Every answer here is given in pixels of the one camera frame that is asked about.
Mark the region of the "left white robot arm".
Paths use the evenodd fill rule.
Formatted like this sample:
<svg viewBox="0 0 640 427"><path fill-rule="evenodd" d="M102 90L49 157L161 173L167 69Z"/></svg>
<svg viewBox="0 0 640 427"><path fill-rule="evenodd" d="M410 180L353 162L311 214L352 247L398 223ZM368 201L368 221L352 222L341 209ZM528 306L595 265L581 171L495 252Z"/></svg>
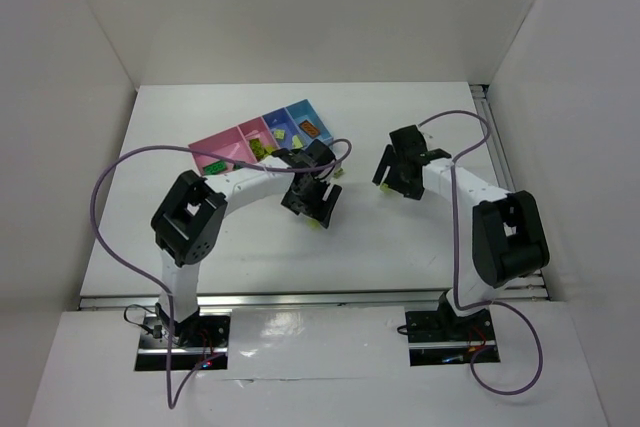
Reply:
<svg viewBox="0 0 640 427"><path fill-rule="evenodd" d="M151 220L161 251L161 282L156 315L181 345L200 328L199 270L213 250L224 219L273 195L295 215L329 226L341 187L329 181L336 156L314 141L305 148L281 148L254 164L229 173L179 175Z"/></svg>

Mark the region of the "long dark green lego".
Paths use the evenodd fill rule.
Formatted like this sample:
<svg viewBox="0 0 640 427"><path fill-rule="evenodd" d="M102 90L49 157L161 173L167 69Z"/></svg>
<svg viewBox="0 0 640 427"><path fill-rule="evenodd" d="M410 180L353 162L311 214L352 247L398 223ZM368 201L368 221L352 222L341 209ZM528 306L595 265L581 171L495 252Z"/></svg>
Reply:
<svg viewBox="0 0 640 427"><path fill-rule="evenodd" d="M227 164L224 161L216 161L203 168L203 173L207 176L217 175L227 170Z"/></svg>

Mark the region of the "lime long lego brick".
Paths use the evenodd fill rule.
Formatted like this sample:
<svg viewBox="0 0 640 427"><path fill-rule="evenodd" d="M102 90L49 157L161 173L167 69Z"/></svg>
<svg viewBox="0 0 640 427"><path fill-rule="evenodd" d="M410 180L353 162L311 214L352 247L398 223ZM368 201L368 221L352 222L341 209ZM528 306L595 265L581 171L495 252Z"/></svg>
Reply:
<svg viewBox="0 0 640 427"><path fill-rule="evenodd" d="M258 138L250 139L249 146L257 160L261 160L266 155L265 148Z"/></svg>

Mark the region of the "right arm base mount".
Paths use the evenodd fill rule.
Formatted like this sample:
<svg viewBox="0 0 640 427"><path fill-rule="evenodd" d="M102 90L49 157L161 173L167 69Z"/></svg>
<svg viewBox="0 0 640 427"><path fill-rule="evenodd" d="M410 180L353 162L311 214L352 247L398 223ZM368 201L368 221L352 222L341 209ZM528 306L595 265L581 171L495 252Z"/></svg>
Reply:
<svg viewBox="0 0 640 427"><path fill-rule="evenodd" d="M490 313L452 321L443 320L435 311L407 311L405 323L396 328L408 341L412 367L499 363L496 335Z"/></svg>

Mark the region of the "brown orange lego brick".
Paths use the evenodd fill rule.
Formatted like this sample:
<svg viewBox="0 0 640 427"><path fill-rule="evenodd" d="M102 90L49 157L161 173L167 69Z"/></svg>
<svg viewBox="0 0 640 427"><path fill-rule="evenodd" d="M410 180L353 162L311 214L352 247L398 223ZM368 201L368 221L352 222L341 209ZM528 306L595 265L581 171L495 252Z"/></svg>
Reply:
<svg viewBox="0 0 640 427"><path fill-rule="evenodd" d="M300 129L306 133L310 138L316 138L321 134L321 131L309 120L304 120L299 124Z"/></svg>

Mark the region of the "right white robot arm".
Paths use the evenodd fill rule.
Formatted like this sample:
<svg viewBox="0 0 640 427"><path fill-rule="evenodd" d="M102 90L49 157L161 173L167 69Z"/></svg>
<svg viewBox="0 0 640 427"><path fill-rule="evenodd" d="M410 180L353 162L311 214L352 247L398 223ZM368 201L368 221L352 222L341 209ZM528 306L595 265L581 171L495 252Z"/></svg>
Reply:
<svg viewBox="0 0 640 427"><path fill-rule="evenodd" d="M438 302L442 323L460 324L495 301L516 278L546 267L550 253L534 196L494 186L429 149L415 125L389 134L373 183L420 201L425 193L452 207L453 287Z"/></svg>

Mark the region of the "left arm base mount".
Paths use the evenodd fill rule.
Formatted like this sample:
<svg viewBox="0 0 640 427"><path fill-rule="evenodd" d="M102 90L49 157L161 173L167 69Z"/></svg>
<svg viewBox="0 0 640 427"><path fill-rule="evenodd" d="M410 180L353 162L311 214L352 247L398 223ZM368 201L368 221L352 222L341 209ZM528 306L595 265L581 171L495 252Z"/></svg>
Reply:
<svg viewBox="0 0 640 427"><path fill-rule="evenodd" d="M228 314L201 316L194 327L173 337L149 307L129 305L124 309L123 320L139 329L135 371L164 371L169 345L172 345L173 371L190 371L195 367L207 371L228 368L231 324Z"/></svg>

